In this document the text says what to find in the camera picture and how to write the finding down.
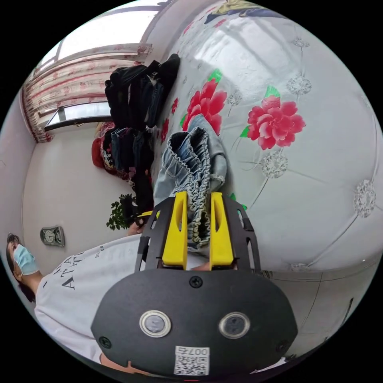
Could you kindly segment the person's right hand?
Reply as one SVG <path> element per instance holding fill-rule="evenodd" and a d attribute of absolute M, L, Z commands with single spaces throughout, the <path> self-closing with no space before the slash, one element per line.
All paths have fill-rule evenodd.
<path fill-rule="evenodd" d="M 139 370 L 137 368 L 134 368 L 132 367 L 131 365 L 131 362 L 129 361 L 128 362 L 128 365 L 127 366 L 121 366 L 111 360 L 109 360 L 104 353 L 102 353 L 100 355 L 100 364 L 105 366 L 105 367 L 108 367 L 108 368 L 111 368 L 111 369 L 115 369 L 115 370 L 118 370 L 118 371 L 122 371 L 122 372 L 125 372 L 125 373 L 130 373 L 130 374 L 140 374 L 140 375 L 145 375 L 145 376 L 150 376 L 150 373 L 149 372 L 146 372 L 146 371 L 143 371 L 143 370 Z"/>

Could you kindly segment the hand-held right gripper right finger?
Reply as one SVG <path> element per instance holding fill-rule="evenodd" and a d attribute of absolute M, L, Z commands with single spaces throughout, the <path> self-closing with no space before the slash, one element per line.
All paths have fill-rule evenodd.
<path fill-rule="evenodd" d="M 210 269 L 230 268 L 233 263 L 228 219 L 222 193 L 211 194 Z"/>

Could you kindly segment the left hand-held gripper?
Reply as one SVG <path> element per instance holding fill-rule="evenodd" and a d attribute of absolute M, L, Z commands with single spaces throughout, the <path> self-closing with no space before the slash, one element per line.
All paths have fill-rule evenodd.
<path fill-rule="evenodd" d="M 144 213 L 138 215 L 135 218 L 134 222 L 137 225 L 137 227 L 143 227 L 146 225 L 146 223 L 148 221 L 148 217 L 150 217 L 153 214 L 155 214 L 155 218 L 158 218 L 158 216 L 160 214 L 160 210 L 144 212 Z"/>

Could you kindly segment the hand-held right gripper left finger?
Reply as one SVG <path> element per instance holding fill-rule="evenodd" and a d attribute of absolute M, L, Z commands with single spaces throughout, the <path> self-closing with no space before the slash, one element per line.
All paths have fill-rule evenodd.
<path fill-rule="evenodd" d="M 165 241 L 162 262 L 166 267 L 186 268 L 188 254 L 188 195 L 175 195 Z"/>

